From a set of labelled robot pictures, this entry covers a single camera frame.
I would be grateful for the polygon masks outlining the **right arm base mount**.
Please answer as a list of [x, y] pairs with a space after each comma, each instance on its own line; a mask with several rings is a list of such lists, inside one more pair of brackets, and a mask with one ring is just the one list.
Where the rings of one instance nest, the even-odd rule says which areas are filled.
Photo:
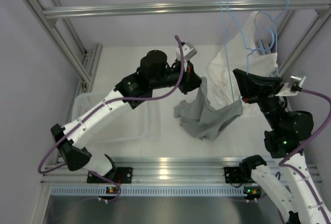
[[244, 182], [244, 177], [239, 167], [224, 167], [225, 182], [228, 184], [240, 184]]

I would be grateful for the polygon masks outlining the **grey tank top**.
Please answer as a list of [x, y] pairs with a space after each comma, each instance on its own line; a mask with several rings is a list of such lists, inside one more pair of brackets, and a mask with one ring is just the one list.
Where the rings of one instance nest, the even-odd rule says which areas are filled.
[[180, 126], [190, 136], [214, 141], [233, 121], [242, 116], [240, 100], [221, 109], [210, 105], [207, 97], [207, 78], [203, 77], [195, 100], [182, 100], [174, 107], [174, 118], [179, 118]]

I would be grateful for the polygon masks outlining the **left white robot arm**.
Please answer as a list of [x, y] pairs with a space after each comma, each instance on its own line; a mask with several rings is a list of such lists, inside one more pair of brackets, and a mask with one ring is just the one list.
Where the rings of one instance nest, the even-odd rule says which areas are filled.
[[194, 48], [177, 49], [177, 58], [169, 65], [164, 52], [149, 51], [140, 60], [136, 72], [124, 77], [101, 102], [75, 121], [64, 126], [54, 125], [51, 134], [67, 168], [93, 171], [107, 183], [114, 181], [117, 168], [110, 156], [92, 155], [86, 148], [87, 143], [114, 119], [150, 101], [155, 89], [171, 87], [183, 94], [197, 89], [202, 80], [190, 61], [196, 53]]

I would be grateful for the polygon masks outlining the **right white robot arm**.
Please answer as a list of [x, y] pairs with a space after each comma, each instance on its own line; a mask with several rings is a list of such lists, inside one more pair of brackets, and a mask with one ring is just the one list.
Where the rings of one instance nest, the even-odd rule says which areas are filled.
[[262, 77], [240, 69], [233, 74], [244, 103], [256, 103], [270, 131], [264, 133], [264, 144], [280, 171], [272, 174], [260, 155], [247, 157], [239, 164], [240, 183], [253, 181], [276, 205], [285, 223], [330, 223], [330, 210], [323, 202], [309, 173], [304, 148], [329, 124], [313, 130], [313, 116], [307, 111], [287, 110], [287, 97], [299, 92], [328, 96], [303, 89], [305, 76], [291, 76], [288, 83], [281, 77]]

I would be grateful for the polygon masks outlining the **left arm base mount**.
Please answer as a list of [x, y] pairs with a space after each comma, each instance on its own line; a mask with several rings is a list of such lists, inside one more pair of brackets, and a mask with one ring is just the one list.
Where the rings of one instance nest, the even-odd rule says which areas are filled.
[[88, 173], [86, 182], [89, 184], [103, 184], [108, 183], [109, 180], [117, 184], [131, 184], [132, 183], [132, 167], [117, 167], [112, 169], [109, 173], [103, 177], [107, 180], [101, 179], [91, 173]]

